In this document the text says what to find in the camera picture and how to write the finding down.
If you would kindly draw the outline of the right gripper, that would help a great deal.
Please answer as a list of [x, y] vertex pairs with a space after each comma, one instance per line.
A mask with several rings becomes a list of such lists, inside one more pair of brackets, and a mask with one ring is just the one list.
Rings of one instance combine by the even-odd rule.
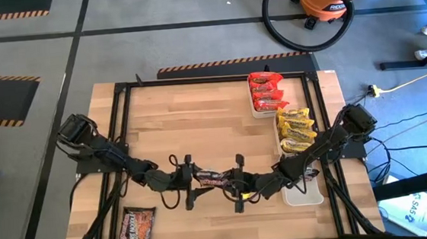
[[234, 178], [232, 180], [224, 180], [221, 184], [223, 190], [234, 189], [234, 196], [237, 199], [235, 202], [236, 213], [244, 212], [244, 193], [251, 193], [257, 191], [255, 179], [252, 174], [244, 172], [244, 156], [242, 154], [235, 155], [237, 167], [223, 172], [223, 177]]

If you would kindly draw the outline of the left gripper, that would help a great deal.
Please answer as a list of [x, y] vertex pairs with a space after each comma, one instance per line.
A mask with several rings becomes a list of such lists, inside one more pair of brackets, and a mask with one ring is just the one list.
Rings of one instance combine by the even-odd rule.
[[186, 205], [185, 208], [188, 211], [192, 211], [194, 207], [195, 199], [198, 199], [201, 195], [210, 192], [214, 189], [213, 186], [202, 189], [192, 188], [193, 178], [201, 179], [202, 170], [193, 169], [194, 163], [192, 162], [191, 155], [184, 156], [183, 163], [179, 163], [175, 155], [170, 156], [170, 163], [175, 166], [174, 184], [177, 190], [186, 191]]

